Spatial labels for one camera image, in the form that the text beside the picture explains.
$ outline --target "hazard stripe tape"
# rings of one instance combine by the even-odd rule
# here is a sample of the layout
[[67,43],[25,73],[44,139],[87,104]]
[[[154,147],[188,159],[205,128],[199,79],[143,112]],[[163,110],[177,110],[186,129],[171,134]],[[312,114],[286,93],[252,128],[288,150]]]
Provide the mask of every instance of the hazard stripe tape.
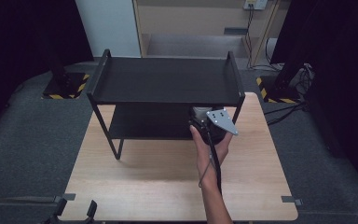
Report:
[[84,88],[86,86],[86,82],[89,79],[89,77],[90,77],[90,75],[88,75],[88,74],[83,76],[80,86],[77,88],[76,94],[70,94],[70,95],[50,94],[50,95],[44,95],[42,98],[43,99],[54,99],[54,100],[78,98],[80,96],[81,92],[84,90]]
[[263,98],[264,102],[266,103],[288,103],[288,104],[294,104],[294,103],[300,103],[301,101],[299,99],[288,99],[288,98],[270,98],[269,94],[267,93],[267,90],[263,84],[263,80],[261,80],[260,77],[256,79],[258,89],[260,89],[261,97]]

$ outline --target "cable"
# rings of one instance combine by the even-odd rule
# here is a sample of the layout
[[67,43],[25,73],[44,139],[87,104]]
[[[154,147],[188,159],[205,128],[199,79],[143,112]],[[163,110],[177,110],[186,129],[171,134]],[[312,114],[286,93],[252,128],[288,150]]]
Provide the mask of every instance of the cable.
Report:
[[222,173],[220,170],[220,162],[219,162],[219,158],[217,157],[216,148],[214,148],[211,133],[208,127],[207,127],[207,134],[208,134],[209,146],[211,147],[211,152],[212,152],[213,167],[216,171],[217,187],[219,188],[220,194],[222,194]]
[[199,188],[201,188],[201,183],[202,183],[203,177],[205,177],[206,172],[208,171],[209,165],[211,165],[211,163],[212,163],[212,158],[209,158],[209,163],[208,163],[208,165],[206,166],[206,168],[205,168],[205,170],[204,170],[204,173],[202,174],[202,176],[201,176],[201,178],[200,178]]
[[249,4],[249,20],[248,20],[248,26],[247,26],[248,32],[246,32],[246,36],[245,36],[245,43],[246,43],[246,46],[248,47],[248,50],[249,50],[249,61],[246,64],[246,67],[248,69],[252,67],[252,65],[251,65],[251,62],[252,62],[252,41],[251,41],[251,37],[249,35],[249,33],[250,33],[249,31],[250,31],[250,27],[251,27],[251,24],[252,24],[254,11],[255,11],[254,5]]
[[[277,68],[277,67],[275,67],[274,65],[271,64],[271,62],[270,62],[271,59],[269,57],[269,54],[267,53],[268,44],[269,44],[269,39],[267,39],[266,46],[265,46],[266,59],[267,59],[268,64],[259,64],[259,65],[250,66],[249,62],[252,60],[252,53],[251,53],[250,58],[249,58],[249,62],[247,64],[248,69],[256,69],[257,67],[267,67],[267,68],[272,69],[272,71],[276,71],[276,72],[282,71],[282,69],[279,69],[279,68]],[[249,51],[252,52],[252,46],[249,46],[248,44],[246,44],[246,45],[248,46]]]
[[310,85],[312,83],[312,77],[313,72],[311,71],[311,67],[308,64],[304,64],[304,68],[302,72],[299,75],[299,81],[295,85],[297,92],[304,96],[308,89],[310,88]]
[[285,108],[282,108],[282,109],[272,110],[272,111],[264,113],[264,115],[276,113],[276,112],[283,111],[283,110],[286,110],[286,109],[291,109],[291,108],[296,107],[296,106],[297,105],[292,105],[292,106],[288,106],[288,107],[285,107]]
[[299,105],[295,105],[295,106],[292,106],[292,109],[286,113],[285,115],[281,116],[280,118],[277,118],[277,119],[272,119],[270,121],[267,122],[267,125],[273,125],[273,124],[276,124],[276,123],[279,123],[281,122],[282,120],[286,119],[287,117],[289,117],[290,114],[292,114],[293,112],[297,111],[297,110],[304,110],[304,111],[307,111],[307,105],[306,105],[306,102],[302,102],[300,103]]

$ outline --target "white panel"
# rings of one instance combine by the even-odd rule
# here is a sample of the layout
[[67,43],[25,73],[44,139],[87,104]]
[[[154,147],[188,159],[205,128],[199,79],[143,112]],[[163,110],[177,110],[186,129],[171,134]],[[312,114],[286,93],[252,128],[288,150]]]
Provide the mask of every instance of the white panel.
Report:
[[141,57],[131,0],[76,0],[94,57]]

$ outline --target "wooden table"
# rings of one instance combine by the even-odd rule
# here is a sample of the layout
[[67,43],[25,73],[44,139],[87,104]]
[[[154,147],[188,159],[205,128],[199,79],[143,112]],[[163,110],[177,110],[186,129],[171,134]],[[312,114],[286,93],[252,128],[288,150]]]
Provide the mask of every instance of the wooden table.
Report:
[[[99,105],[110,122],[113,105]],[[227,107],[232,116],[235,108]],[[222,169],[222,190],[233,220],[295,220],[294,203],[256,94],[247,92]],[[86,217],[91,200],[99,221],[205,220],[196,149],[188,140],[126,140],[117,161],[95,114],[65,193],[74,193],[63,220]]]

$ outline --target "black curtain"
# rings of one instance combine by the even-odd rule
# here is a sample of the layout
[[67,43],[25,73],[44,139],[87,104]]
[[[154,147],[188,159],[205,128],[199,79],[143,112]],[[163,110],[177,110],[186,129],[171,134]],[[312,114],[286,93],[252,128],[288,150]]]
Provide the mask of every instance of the black curtain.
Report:
[[[310,0],[292,1],[272,61],[286,63],[296,56],[293,49],[315,46],[302,58],[315,71],[306,100],[326,148],[335,156],[347,157],[358,171],[358,1],[312,3],[315,7]],[[317,6],[323,7],[317,8],[315,26],[310,28],[313,34],[299,41]]]
[[[35,22],[50,52],[41,50]],[[93,60],[75,0],[0,0],[0,113],[24,80],[50,70],[46,56],[51,53],[62,65]]]

